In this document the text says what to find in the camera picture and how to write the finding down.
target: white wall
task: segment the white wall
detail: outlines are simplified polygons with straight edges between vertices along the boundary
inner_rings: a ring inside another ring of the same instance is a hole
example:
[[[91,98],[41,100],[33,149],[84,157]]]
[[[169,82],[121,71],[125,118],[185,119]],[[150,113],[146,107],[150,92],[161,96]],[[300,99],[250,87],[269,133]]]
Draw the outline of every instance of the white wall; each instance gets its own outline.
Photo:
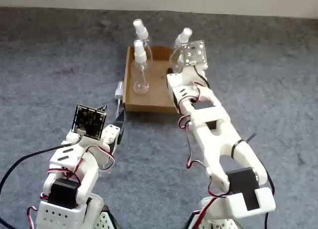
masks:
[[[0,0],[0,6],[175,10],[318,18],[318,0]]]

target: cardboard tray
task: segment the cardboard tray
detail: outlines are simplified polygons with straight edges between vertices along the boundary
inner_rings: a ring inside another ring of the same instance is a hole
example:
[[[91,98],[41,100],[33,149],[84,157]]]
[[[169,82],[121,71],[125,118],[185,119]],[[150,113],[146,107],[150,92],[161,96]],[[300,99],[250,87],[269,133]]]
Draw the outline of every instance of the cardboard tray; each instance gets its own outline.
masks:
[[[123,104],[126,111],[177,113],[166,85],[166,71],[172,49],[164,46],[152,46],[154,61],[148,72],[149,90],[137,94],[133,89],[131,64],[134,60],[134,47],[128,47]]]

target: gray carpet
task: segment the gray carpet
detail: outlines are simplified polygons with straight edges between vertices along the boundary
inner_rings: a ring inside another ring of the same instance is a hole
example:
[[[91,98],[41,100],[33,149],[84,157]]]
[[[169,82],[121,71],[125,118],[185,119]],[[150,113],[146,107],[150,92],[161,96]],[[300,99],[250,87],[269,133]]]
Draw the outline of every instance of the gray carpet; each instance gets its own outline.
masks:
[[[155,44],[171,45],[185,26],[192,40],[205,40],[210,84],[242,138],[257,132],[251,146],[275,182],[269,228],[316,228],[317,20],[0,8],[0,176],[22,155],[58,145],[76,103],[108,103],[108,122],[114,119],[113,94],[137,17]],[[123,229],[180,229],[207,196],[203,169],[185,168],[188,149],[177,119],[128,114],[116,165],[94,188]],[[20,229],[28,228],[26,208],[39,204],[51,155],[23,163],[3,189],[1,216]],[[222,163],[238,166],[228,158]],[[263,228],[263,216],[240,222]]]

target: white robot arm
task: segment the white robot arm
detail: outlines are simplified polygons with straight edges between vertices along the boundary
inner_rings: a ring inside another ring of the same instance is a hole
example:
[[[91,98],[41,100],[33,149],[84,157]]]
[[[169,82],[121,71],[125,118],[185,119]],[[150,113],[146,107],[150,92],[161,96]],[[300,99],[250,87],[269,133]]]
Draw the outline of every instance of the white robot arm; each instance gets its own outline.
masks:
[[[275,210],[271,190],[260,188],[267,182],[267,172],[249,144],[241,139],[221,102],[209,88],[204,73],[207,68],[204,42],[191,42],[182,47],[185,67],[180,74],[167,74],[168,90],[178,112],[188,120],[185,127],[193,133],[202,150],[213,185],[227,193],[222,197],[204,198],[199,204],[202,210],[192,215],[185,228],[211,227],[211,224],[223,229],[234,228],[232,219]],[[210,105],[201,109],[196,107],[202,102]],[[243,169],[225,173],[220,165],[221,155],[231,156]]]
[[[76,145],[56,150],[50,159],[38,229],[118,228],[103,199],[91,192],[98,172],[113,166],[123,134],[124,112],[103,129],[105,118],[105,112],[78,105],[73,128],[62,144],[76,142],[79,134],[83,137]]]

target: clear plastic bottle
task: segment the clear plastic bottle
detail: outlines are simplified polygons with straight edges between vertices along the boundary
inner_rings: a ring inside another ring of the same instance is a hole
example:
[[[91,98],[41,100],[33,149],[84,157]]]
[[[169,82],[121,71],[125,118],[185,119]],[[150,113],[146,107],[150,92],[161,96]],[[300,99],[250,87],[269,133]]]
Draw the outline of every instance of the clear plastic bottle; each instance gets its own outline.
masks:
[[[190,28],[184,28],[182,33],[178,35],[175,39],[172,54],[169,57],[170,66],[175,67],[177,65],[180,55],[182,55],[181,44],[185,44],[189,41],[192,35],[192,30]]]
[[[147,54],[147,59],[152,62],[153,53],[151,51],[151,39],[149,37],[147,28],[144,26],[143,21],[141,19],[135,19],[133,25],[136,30],[137,39],[143,41],[144,48]]]
[[[149,62],[147,61],[147,54],[142,40],[136,40],[135,46],[135,60],[131,66],[131,73],[134,82],[134,91],[138,94],[146,93],[149,90],[149,83],[147,81],[147,73]]]
[[[184,67],[183,55],[180,54],[177,63],[172,66],[173,72],[175,74],[180,74],[183,70],[183,67]]]

